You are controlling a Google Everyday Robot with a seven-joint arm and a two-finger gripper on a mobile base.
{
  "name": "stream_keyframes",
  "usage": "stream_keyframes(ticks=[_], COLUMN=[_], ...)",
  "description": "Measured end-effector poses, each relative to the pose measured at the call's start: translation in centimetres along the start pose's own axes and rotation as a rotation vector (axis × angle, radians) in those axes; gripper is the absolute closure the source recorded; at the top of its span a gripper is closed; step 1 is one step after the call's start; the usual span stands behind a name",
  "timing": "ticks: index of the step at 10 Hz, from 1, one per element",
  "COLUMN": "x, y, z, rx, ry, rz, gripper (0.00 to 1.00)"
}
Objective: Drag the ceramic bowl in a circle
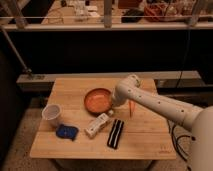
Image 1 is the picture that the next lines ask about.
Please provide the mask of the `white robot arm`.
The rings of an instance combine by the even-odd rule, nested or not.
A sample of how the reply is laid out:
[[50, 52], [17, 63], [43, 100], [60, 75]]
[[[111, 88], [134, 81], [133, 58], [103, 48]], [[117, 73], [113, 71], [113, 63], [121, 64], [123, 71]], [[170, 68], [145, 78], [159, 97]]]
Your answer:
[[182, 126], [192, 135], [188, 171], [213, 171], [213, 106], [196, 105], [151, 93], [140, 88], [137, 75], [120, 80], [112, 93], [114, 107], [132, 100]]

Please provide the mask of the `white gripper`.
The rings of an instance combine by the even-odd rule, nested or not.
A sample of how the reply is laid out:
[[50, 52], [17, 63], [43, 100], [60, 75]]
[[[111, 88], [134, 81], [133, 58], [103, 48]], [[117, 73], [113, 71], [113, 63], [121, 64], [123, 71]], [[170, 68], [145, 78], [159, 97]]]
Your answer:
[[112, 105], [118, 107], [123, 105], [127, 100], [127, 92], [123, 88], [115, 88], [112, 93]]

